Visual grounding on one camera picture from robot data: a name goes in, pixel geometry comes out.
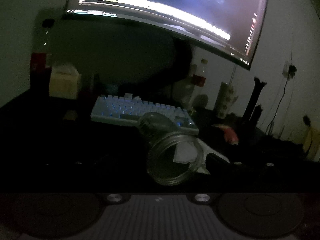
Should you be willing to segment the black wall plug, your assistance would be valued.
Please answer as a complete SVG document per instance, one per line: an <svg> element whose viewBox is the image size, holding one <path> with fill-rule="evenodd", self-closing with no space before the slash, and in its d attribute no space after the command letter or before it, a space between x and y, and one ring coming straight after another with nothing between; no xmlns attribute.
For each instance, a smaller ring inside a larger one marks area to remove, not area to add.
<svg viewBox="0 0 320 240"><path fill-rule="evenodd" d="M288 79L294 78L296 72L297 72L297 68L292 64L289 65L289 68L288 68Z"/></svg>

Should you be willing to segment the patterned tall tumbler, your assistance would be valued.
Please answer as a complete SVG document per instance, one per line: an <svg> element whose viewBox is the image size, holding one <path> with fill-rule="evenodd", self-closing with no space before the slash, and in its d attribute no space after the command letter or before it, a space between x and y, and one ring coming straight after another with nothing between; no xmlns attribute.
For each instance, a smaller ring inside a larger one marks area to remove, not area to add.
<svg viewBox="0 0 320 240"><path fill-rule="evenodd" d="M237 99L238 96L236 95L235 88L222 82L213 109L214 115L220 119L224 119Z"/></svg>

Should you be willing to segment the red white can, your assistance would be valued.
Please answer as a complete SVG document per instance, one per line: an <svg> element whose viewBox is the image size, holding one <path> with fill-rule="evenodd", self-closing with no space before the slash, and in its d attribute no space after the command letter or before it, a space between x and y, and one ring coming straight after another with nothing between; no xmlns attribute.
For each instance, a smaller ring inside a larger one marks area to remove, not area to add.
<svg viewBox="0 0 320 240"><path fill-rule="evenodd" d="M217 128L221 129L224 132L225 141L231 145L237 145L239 143L238 136L234 129L227 125L217 125Z"/></svg>

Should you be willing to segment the white cleaning cloth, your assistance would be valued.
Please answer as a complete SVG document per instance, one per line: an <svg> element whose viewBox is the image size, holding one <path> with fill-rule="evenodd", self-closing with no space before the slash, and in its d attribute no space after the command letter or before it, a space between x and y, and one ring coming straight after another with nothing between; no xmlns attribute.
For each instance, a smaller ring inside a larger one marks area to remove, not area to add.
<svg viewBox="0 0 320 240"><path fill-rule="evenodd" d="M223 154L217 152L216 150L209 147L205 142L198 139L200 146L203 149L203 161L196 172L202 174L210 174L206 168L206 157L208 154L213 154L218 160L223 160L224 162L230 163L229 159ZM177 144L175 154L173 157L173 162L179 164L191 164L195 161L197 157L197 149L193 142L181 142Z"/></svg>

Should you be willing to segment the clear glass jar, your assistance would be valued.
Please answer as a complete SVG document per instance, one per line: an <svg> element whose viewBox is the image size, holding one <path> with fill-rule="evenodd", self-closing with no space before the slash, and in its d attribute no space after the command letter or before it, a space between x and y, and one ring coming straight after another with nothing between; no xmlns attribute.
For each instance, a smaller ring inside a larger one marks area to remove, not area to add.
<svg viewBox="0 0 320 240"><path fill-rule="evenodd" d="M183 132L159 113L144 114L138 120L137 127L148 145L146 165L155 182L161 185L177 185L198 170L203 161L203 149L195 137ZM173 162L176 146L181 142L194 143L197 157L193 163Z"/></svg>

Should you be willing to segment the clear bottle red label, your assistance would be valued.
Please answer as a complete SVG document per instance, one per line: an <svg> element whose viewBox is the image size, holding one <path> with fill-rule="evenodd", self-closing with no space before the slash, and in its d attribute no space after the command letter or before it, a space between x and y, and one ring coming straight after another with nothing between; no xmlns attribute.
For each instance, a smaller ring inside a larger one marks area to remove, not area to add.
<svg viewBox="0 0 320 240"><path fill-rule="evenodd" d="M190 83L193 91L190 96L189 104L192 105L196 97L202 93L206 81L207 59L201 59L198 64L192 64L190 69Z"/></svg>

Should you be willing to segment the white backlit keyboard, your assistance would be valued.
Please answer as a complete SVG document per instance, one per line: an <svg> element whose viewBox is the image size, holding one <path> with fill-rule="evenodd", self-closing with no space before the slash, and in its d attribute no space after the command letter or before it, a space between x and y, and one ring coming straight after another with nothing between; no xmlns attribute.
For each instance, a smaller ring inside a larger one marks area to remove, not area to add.
<svg viewBox="0 0 320 240"><path fill-rule="evenodd" d="M120 126L136 126L146 113L159 113L182 131L197 135L199 129L187 110L180 107L143 101L140 97L100 96L91 112L91 120Z"/></svg>

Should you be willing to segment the black forked stand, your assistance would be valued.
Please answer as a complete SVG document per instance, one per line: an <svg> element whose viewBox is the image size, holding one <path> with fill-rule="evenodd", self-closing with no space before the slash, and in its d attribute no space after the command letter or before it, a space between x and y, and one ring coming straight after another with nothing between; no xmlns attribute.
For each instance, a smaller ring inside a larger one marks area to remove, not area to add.
<svg viewBox="0 0 320 240"><path fill-rule="evenodd" d="M258 77L254 78L254 89L246 107L246 110L242 116L245 121L249 121L250 124L252 124L253 126L257 125L258 120L260 119L263 111L261 104L258 105L257 102L260 93L265 86L265 82L261 82Z"/></svg>

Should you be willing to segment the yellowish plastic container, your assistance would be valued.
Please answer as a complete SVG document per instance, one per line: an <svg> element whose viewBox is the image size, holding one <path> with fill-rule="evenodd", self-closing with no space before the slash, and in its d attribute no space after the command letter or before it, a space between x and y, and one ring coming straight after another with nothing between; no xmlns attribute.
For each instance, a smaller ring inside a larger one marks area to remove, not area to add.
<svg viewBox="0 0 320 240"><path fill-rule="evenodd" d="M71 63L52 66L49 83L49 96L65 99L76 99L81 74Z"/></svg>

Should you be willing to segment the dark sauce bottle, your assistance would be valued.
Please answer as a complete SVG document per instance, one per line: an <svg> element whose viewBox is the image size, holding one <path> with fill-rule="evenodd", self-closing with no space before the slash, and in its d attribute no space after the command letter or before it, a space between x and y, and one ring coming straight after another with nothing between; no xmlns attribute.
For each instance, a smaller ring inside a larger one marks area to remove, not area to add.
<svg viewBox="0 0 320 240"><path fill-rule="evenodd" d="M44 19L36 29L35 42L30 57L30 89L37 96L49 96L52 72L51 30L55 20Z"/></svg>

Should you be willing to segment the curved computer monitor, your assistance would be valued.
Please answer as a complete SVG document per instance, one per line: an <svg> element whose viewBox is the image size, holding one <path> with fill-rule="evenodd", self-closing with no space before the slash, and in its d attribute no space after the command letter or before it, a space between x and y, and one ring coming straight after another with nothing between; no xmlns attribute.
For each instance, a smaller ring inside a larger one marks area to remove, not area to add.
<svg viewBox="0 0 320 240"><path fill-rule="evenodd" d="M119 18L165 29L250 69L268 0L67 0L67 14Z"/></svg>

